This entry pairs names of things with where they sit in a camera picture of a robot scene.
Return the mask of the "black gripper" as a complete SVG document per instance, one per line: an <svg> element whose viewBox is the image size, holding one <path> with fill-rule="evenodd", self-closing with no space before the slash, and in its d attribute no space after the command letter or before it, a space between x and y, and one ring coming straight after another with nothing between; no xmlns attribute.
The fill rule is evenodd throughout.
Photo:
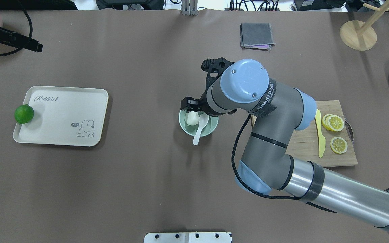
<svg viewBox="0 0 389 243"><path fill-rule="evenodd" d="M185 97L180 102L180 110L187 112L204 112L211 113L211 107L207 101L207 91L205 91L200 99L193 97Z"/></svg>

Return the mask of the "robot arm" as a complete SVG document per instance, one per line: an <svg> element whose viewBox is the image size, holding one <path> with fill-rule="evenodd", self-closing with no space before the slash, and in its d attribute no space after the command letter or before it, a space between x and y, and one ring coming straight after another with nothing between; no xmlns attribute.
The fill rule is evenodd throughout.
<svg viewBox="0 0 389 243"><path fill-rule="evenodd" d="M295 130L315 118L315 100L276 82L252 59L207 59L201 98L185 97L181 110L211 117L242 109L257 119L239 166L231 163L238 184L259 197L296 200L321 210L358 218L389 234L389 189L380 190L287 154Z"/></svg>

